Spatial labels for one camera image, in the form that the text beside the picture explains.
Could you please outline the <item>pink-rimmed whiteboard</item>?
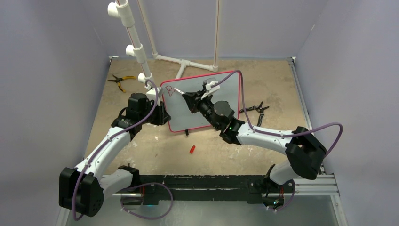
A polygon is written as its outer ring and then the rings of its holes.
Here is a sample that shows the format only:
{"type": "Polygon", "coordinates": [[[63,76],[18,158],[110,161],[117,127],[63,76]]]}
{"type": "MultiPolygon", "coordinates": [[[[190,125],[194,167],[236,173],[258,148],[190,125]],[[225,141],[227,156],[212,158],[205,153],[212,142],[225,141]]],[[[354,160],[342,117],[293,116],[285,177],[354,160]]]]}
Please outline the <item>pink-rimmed whiteboard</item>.
{"type": "Polygon", "coordinates": [[[161,100],[171,132],[216,127],[239,118],[241,77],[226,71],[163,81],[161,100]]]}

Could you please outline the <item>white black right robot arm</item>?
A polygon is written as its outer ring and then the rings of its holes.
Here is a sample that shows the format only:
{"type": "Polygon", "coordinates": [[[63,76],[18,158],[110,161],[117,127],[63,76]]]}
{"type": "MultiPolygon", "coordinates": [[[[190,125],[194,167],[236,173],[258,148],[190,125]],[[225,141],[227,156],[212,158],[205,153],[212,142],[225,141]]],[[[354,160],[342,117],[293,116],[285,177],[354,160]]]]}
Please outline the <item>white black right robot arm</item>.
{"type": "Polygon", "coordinates": [[[265,188],[277,191],[294,178],[315,180],[326,148],[307,128],[295,130],[262,129],[234,117],[235,111],[227,101],[213,103],[211,97],[203,97],[203,92],[182,94],[189,111],[201,114],[210,125],[220,132],[220,137],[228,144],[253,145],[270,149],[287,157],[283,163],[271,166],[264,179],[265,188]]]}

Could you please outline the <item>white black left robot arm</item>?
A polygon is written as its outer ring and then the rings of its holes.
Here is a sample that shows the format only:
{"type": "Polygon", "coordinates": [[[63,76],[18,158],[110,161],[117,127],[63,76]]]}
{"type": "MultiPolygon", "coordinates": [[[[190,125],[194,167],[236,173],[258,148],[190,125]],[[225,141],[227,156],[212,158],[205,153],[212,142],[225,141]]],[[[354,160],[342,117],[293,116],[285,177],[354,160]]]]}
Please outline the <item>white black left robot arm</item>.
{"type": "Polygon", "coordinates": [[[105,175],[111,162],[141,131],[144,124],[160,126],[171,117],[167,114],[158,94],[133,93],[111,123],[102,142],[74,168],[64,168],[59,176],[60,207],[73,212],[75,220],[81,216],[95,216],[105,199],[127,190],[136,192],[142,187],[139,170],[122,165],[105,175]]]}

